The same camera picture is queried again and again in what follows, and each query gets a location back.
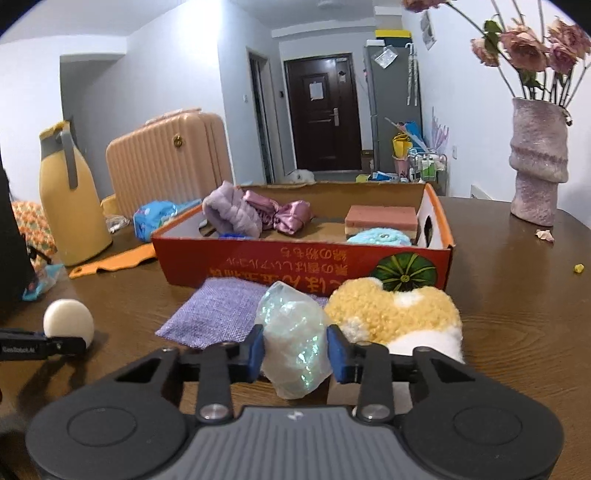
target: pink flower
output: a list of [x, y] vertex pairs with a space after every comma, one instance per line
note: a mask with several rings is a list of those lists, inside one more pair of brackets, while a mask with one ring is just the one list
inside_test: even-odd
[[402, 0], [404, 8], [411, 12], [423, 12], [431, 7], [439, 8], [440, 4], [446, 2], [447, 0]]
[[550, 56], [548, 65], [557, 73], [567, 75], [577, 63], [576, 54], [562, 43], [552, 43], [550, 45]]
[[585, 58], [586, 54], [591, 53], [591, 38], [578, 25], [567, 25], [561, 19], [557, 18], [552, 25], [548, 27], [550, 42], [562, 43], [575, 53], [580, 59]]
[[486, 49], [486, 40], [484, 38], [474, 38], [472, 40], [472, 51], [487, 67], [499, 66], [499, 54], [491, 53]]
[[500, 35], [501, 43], [516, 69], [543, 72], [548, 66], [548, 47], [538, 40], [534, 31], [525, 25], [517, 25]]

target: pumpkin illustration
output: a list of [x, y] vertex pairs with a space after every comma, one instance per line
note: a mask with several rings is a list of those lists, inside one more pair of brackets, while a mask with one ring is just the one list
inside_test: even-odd
[[382, 259], [371, 277], [380, 279], [386, 291], [410, 291], [434, 287], [437, 267], [416, 253], [405, 252]]

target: purple fabric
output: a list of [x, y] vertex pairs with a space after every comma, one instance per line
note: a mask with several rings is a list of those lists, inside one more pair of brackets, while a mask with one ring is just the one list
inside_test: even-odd
[[219, 234], [239, 233], [253, 238], [261, 236], [261, 218], [243, 197], [241, 189], [224, 181], [203, 201], [203, 213]]
[[260, 215], [263, 230], [275, 229], [287, 235], [295, 235], [312, 220], [310, 204], [303, 200], [291, 202], [282, 207], [275, 200], [250, 190], [244, 195], [244, 200]]
[[[156, 335], [192, 348], [242, 342], [268, 287], [238, 278], [208, 278]], [[328, 299], [314, 298], [324, 308]]]

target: gray refrigerator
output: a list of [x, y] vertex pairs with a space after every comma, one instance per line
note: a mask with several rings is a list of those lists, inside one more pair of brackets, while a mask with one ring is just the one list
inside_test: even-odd
[[385, 118], [396, 123], [416, 122], [421, 132], [423, 119], [420, 90], [418, 106], [414, 105], [414, 87], [411, 104], [407, 105], [409, 49], [396, 47], [398, 57], [385, 69], [372, 58], [383, 50], [383, 47], [365, 47], [365, 71], [374, 136], [375, 170], [392, 173], [395, 172], [392, 139], [400, 132]]

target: white foam ball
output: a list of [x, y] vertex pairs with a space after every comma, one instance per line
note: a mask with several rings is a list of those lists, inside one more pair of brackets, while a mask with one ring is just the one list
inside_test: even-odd
[[81, 337], [88, 348], [95, 336], [90, 310], [77, 300], [56, 300], [43, 316], [43, 331], [51, 337]]

